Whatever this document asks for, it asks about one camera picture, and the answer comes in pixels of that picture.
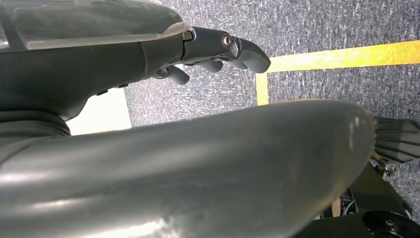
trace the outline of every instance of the transparent cover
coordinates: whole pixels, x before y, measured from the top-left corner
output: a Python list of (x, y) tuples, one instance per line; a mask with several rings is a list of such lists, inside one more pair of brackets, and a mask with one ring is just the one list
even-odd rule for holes
[(150, 41), (191, 29), (176, 11), (150, 0), (2, 0), (1, 4), (29, 50)]

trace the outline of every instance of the yellow floor marking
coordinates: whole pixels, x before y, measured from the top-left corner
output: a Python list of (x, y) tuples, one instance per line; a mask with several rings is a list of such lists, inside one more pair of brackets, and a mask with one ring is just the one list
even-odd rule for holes
[(268, 73), (420, 63), (420, 40), (286, 55), (270, 60), (267, 72), (256, 76), (258, 105), (268, 104), (268, 91), (265, 91), (268, 90)]
[(257, 105), (268, 104), (268, 74), (257, 73), (255, 76), (257, 84)]

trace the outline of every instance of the hex bolt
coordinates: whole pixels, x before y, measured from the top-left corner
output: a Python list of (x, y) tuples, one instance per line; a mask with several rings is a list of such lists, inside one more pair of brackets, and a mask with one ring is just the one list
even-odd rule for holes
[(226, 49), (230, 49), (232, 47), (232, 45), (233, 45), (233, 39), (232, 39), (232, 37), (229, 34), (227, 34), (227, 33), (223, 34), (223, 36), (222, 36), (222, 45)]
[(191, 31), (184, 31), (181, 34), (182, 36), (182, 40), (184, 41), (189, 41), (193, 39), (193, 34), (191, 33)]
[(391, 221), (391, 220), (386, 220), (386, 221), (385, 221), (385, 225), (386, 225), (387, 227), (391, 227), (391, 228), (395, 226), (394, 222), (393, 222), (393, 221)]

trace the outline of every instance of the robotic hand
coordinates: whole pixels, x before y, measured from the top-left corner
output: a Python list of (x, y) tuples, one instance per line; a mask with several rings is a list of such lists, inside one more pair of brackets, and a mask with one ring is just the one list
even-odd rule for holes
[[(270, 59), (254, 43), (233, 37), (227, 32), (194, 27), (182, 33), (184, 54), (179, 63), (200, 65), (209, 72), (219, 72), (223, 61), (231, 62), (240, 69), (249, 68), (255, 73), (263, 73), (270, 66)], [(189, 76), (173, 65), (164, 66), (154, 78), (171, 78), (178, 84), (185, 84)]]

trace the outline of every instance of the gray carpet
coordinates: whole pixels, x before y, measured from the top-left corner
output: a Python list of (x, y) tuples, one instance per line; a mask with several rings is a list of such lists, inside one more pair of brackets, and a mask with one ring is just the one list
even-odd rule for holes
[[(420, 39), (419, 0), (163, 0), (195, 26), (251, 40), (270, 57)], [(210, 74), (190, 68), (191, 82), (146, 80), (126, 88), (135, 126), (190, 119), (256, 105), (254, 74), (230, 66)], [(271, 102), (332, 98), (376, 116), (420, 122), (420, 66), (273, 73)], [(420, 222), (420, 164), (388, 179)]]

